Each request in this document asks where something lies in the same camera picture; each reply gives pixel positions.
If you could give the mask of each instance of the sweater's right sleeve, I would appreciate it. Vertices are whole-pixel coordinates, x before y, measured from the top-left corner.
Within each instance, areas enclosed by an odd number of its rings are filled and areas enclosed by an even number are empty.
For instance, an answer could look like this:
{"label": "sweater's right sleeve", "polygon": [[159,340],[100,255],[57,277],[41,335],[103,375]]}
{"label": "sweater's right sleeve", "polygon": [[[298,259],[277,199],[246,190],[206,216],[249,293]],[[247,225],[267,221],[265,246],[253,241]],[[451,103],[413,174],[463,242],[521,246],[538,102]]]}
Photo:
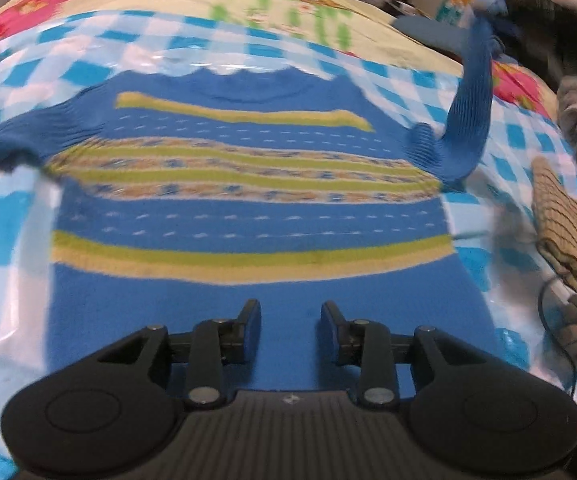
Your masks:
{"label": "sweater's right sleeve", "polygon": [[59,105],[1,123],[0,164],[24,153],[43,165],[57,153],[99,134],[116,95],[109,82],[87,88]]}

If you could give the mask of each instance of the bed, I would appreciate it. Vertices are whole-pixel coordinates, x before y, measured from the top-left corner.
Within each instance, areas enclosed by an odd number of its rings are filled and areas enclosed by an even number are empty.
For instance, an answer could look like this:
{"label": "bed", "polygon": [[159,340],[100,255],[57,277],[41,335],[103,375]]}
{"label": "bed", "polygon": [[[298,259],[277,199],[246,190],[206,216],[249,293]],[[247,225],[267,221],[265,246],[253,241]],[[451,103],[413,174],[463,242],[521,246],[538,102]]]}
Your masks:
{"label": "bed", "polygon": [[[390,21],[355,0],[12,0],[0,10],[0,123],[126,70],[183,75],[199,66],[219,73],[294,66],[323,78],[347,73],[390,117],[440,131],[461,66]],[[539,85],[519,69],[495,70]],[[490,327],[465,328],[469,320],[454,312],[442,328],[463,330],[478,346],[569,387],[570,370],[545,344],[537,316],[537,293],[553,271],[535,249],[531,161],[545,156],[576,200],[577,168],[547,110],[498,90],[481,164],[441,196]],[[23,161],[0,171],[0,413],[15,392],[51,370],[44,350],[60,193]],[[566,290],[555,286],[547,306],[556,312],[564,299]],[[13,471],[0,436],[0,479]]]}

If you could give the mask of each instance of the yellow stripe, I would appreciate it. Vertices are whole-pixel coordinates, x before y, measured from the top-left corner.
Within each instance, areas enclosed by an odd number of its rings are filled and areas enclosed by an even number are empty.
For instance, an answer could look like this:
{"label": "yellow stripe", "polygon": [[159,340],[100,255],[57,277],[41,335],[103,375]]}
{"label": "yellow stripe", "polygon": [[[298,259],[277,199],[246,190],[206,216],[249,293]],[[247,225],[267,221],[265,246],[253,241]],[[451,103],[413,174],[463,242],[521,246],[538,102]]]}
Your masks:
{"label": "yellow stripe", "polygon": [[373,132],[373,126],[348,110],[330,112],[243,112],[218,110],[197,105],[188,105],[166,99],[158,99],[141,92],[122,92],[115,102],[116,108],[145,108],[159,112],[184,114],[213,119],[224,123],[294,124],[296,126],[351,126],[364,132]]}
{"label": "yellow stripe", "polygon": [[439,182],[369,182],[355,180],[327,180],[325,178],[278,178],[257,176],[222,170],[72,170],[68,172],[73,178],[87,184],[128,184],[128,183],[175,183],[175,182],[220,182],[224,184],[241,184],[270,189],[316,189],[319,191],[392,191],[406,192],[415,190],[438,189]]}
{"label": "yellow stripe", "polygon": [[267,166],[269,168],[296,168],[310,170],[345,170],[345,171],[366,171],[367,173],[391,174],[398,176],[420,176],[433,178],[425,171],[415,168],[412,164],[406,163],[405,166],[389,168],[380,164],[371,164],[369,162],[349,162],[344,160],[316,160],[314,158],[297,158],[297,157],[275,157],[275,156],[255,156],[240,155],[238,153],[229,153],[211,148],[175,148],[166,146],[148,146],[135,148],[95,148],[86,152],[86,157],[90,158],[146,158],[151,156],[175,157],[175,156],[193,156],[193,157],[215,157],[241,164],[256,164]]}
{"label": "yellow stripe", "polygon": [[273,283],[379,274],[453,253],[449,235],[381,247],[284,253],[191,253],[109,246],[54,233],[53,261],[87,272],[200,283]]}

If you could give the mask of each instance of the sweater neckline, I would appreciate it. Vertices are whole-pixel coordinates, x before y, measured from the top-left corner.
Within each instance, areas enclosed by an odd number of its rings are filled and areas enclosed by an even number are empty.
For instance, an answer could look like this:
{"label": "sweater neckline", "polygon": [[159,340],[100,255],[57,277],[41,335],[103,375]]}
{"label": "sweater neckline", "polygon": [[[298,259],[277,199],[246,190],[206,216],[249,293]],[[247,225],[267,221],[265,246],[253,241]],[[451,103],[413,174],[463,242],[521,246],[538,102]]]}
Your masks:
{"label": "sweater neckline", "polygon": [[212,70],[200,68],[191,75],[191,88],[221,100],[261,103],[304,94],[317,79],[294,67],[276,72],[251,72],[242,69],[231,75],[215,76]]}

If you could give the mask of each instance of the black device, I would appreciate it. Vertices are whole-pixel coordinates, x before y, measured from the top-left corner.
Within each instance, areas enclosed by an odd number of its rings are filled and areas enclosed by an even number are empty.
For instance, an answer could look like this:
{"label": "black device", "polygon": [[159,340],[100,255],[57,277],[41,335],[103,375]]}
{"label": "black device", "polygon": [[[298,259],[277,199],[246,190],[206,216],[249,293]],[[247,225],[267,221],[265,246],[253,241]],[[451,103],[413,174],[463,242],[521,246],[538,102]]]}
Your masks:
{"label": "black device", "polygon": [[[395,335],[328,301],[332,360],[357,388],[230,397],[222,367],[254,357],[261,311],[192,332],[151,326],[17,393],[1,430],[16,480],[565,480],[577,405],[441,330]],[[186,363],[179,397],[165,391]],[[400,399],[395,364],[417,394]]]}

